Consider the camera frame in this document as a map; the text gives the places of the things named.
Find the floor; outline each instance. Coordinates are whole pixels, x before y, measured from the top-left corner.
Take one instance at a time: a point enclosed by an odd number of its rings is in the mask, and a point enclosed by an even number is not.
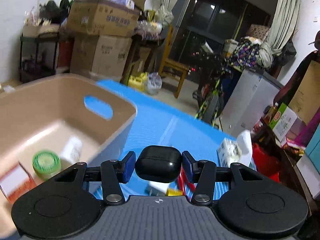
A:
[[[171,78],[164,78],[162,81],[161,90],[153,98],[194,116],[198,110],[198,103],[192,98],[192,93],[198,88],[198,84],[185,79],[178,98],[175,98],[173,91],[176,90],[178,82]]]

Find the wooden chair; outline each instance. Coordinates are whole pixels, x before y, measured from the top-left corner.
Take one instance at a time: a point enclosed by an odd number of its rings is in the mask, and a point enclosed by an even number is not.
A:
[[[163,57],[162,57],[162,60],[161,60],[161,65],[160,65],[160,68],[159,68],[159,75],[161,77],[173,78],[173,79],[175,79],[175,80],[177,80],[179,82],[178,87],[177,87],[177,91],[174,93],[174,97],[178,98],[178,96],[180,94],[181,87],[182,87],[183,82],[184,82],[184,79],[185,79],[185,77],[187,76],[187,74],[189,72],[189,67],[184,65],[184,64],[181,64],[179,62],[176,62],[176,61],[168,58],[170,50],[171,50],[171,46],[172,46],[172,41],[171,41],[172,34],[173,34],[173,28],[170,25],[167,38],[165,39],[165,44],[164,44],[165,47],[164,47]],[[172,74],[172,73],[170,73],[168,71],[165,71],[164,70],[165,66],[173,68],[173,69],[178,70],[179,72],[181,72],[180,78],[177,78],[176,75],[174,75],[174,74]]]

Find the blue tablecloth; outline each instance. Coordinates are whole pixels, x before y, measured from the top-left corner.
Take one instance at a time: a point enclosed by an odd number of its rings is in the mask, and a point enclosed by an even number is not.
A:
[[[138,157],[146,146],[162,145],[175,147],[180,152],[187,150],[196,160],[206,159],[219,165],[217,148],[225,137],[232,138],[231,136],[202,121],[195,120],[191,115],[119,83],[103,80],[97,84],[121,95],[137,107],[137,116],[132,124],[120,160],[128,151],[134,151]],[[121,184],[126,199],[129,195],[147,195],[147,186],[148,182],[140,179],[135,173],[129,183]],[[217,182],[214,199],[219,199],[227,190],[227,183]],[[188,190],[186,193],[189,196],[192,194]],[[102,199],[101,188],[94,195]]]

